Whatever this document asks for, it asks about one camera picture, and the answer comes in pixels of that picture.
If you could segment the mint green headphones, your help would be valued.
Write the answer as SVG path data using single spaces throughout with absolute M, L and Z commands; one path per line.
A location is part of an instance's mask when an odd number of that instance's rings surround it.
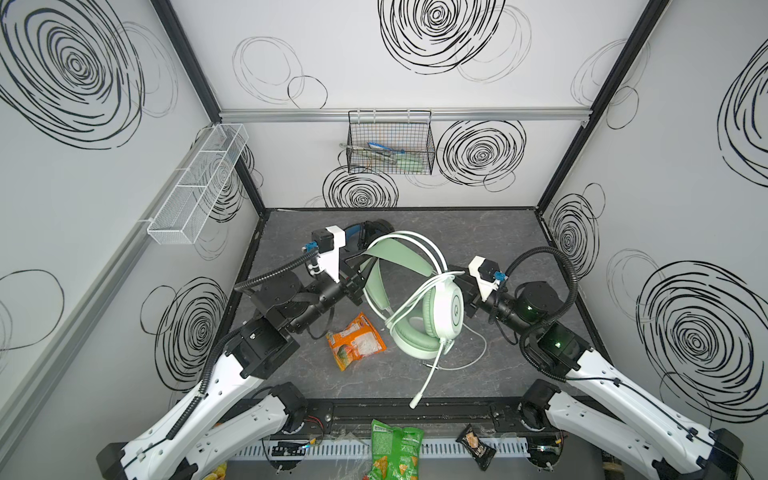
M 420 390 L 409 403 L 411 409 L 421 402 L 434 373 L 441 369 L 443 355 L 453 348 L 464 325 L 464 299 L 456 283 L 461 275 L 451 270 L 443 252 L 426 236 L 399 230 L 385 234 L 365 249 L 364 265 L 370 275 L 363 294 L 374 313 L 383 320 L 398 348 L 421 360 L 429 373 Z M 403 267 L 424 278 L 423 283 L 395 308 L 389 299 L 381 263 Z

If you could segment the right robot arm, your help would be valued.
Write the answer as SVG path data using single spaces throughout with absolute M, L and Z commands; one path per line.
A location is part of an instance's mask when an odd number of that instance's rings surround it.
M 512 273 L 538 254 L 552 255 L 563 270 L 565 301 L 552 290 L 536 301 L 508 291 Z M 536 247 L 506 269 L 477 256 L 461 289 L 468 313 L 484 311 L 518 333 L 521 354 L 541 375 L 518 407 L 528 429 L 578 436 L 648 479 L 735 479 L 747 470 L 735 434 L 710 430 L 664 404 L 560 324 L 578 296 L 577 274 L 563 252 Z

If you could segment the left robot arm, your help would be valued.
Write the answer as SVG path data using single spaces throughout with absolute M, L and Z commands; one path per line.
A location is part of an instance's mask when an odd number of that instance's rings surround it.
M 376 268 L 371 256 L 312 248 L 273 271 L 237 284 L 257 312 L 214 345 L 200 381 L 145 433 L 97 455 L 105 479 L 202 479 L 244 447 L 295 433 L 307 399 L 290 382 L 269 388 L 244 412 L 227 413 L 256 391 L 299 348 L 294 336 L 341 300 L 360 301 Z

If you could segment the black gaming headphones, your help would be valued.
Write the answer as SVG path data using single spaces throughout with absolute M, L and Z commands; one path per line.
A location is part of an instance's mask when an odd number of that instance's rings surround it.
M 344 228 L 349 252 L 365 251 L 377 238 L 393 233 L 393 225 L 383 219 L 367 220 Z

